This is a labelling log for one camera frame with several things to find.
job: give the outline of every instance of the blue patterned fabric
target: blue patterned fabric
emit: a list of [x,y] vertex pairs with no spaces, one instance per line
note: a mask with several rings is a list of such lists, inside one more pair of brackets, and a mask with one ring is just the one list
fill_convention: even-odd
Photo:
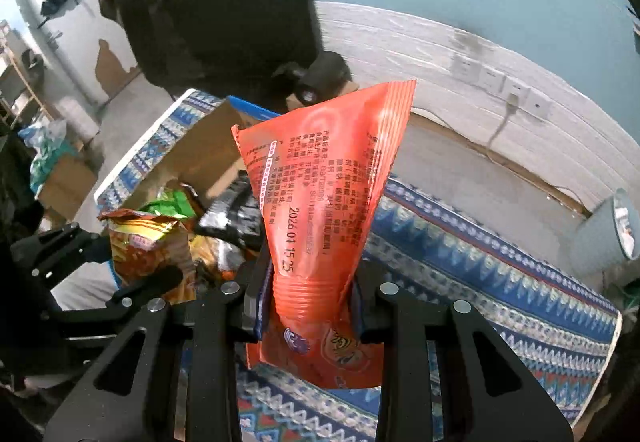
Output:
[[[202,92],[184,99],[98,205],[117,208],[162,155],[219,104]],[[472,303],[571,423],[584,411],[619,335],[622,320],[609,301],[395,176],[386,184],[363,258],[383,263],[386,278],[420,300]],[[433,350],[430,366],[432,437],[440,440],[442,407]],[[260,442],[375,438],[379,388],[320,390],[265,364],[253,371],[238,369],[238,397],[241,426],[254,431]]]

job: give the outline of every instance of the floor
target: floor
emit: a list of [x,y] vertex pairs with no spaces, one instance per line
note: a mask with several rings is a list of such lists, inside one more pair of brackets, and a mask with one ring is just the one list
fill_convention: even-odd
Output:
[[[100,133],[90,145],[102,162],[94,190],[172,102],[165,90],[151,85],[143,75],[110,101],[102,112]],[[575,275],[566,250],[580,216],[483,155],[431,130],[410,126],[393,172],[464,210],[532,256]],[[99,232],[102,225],[93,192],[76,221],[87,231]],[[602,291],[602,273],[581,279]],[[59,287],[54,293],[64,308],[95,307],[115,290],[111,273],[96,264],[86,264]]]

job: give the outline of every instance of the brown cardboard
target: brown cardboard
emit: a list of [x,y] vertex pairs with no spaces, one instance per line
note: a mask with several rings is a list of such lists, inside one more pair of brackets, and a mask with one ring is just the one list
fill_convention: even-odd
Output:
[[216,182],[230,178],[226,182],[228,185],[235,178],[231,173],[234,165],[235,173],[242,168],[241,164],[236,164],[239,153],[231,135],[231,127],[235,124],[247,123],[228,101],[224,101],[194,124],[164,155],[122,207],[135,210],[155,200],[158,190],[173,178],[193,186],[199,195],[210,197],[219,193]]
[[96,181],[96,175],[80,158],[65,153],[42,185],[38,200],[45,208],[73,220]]

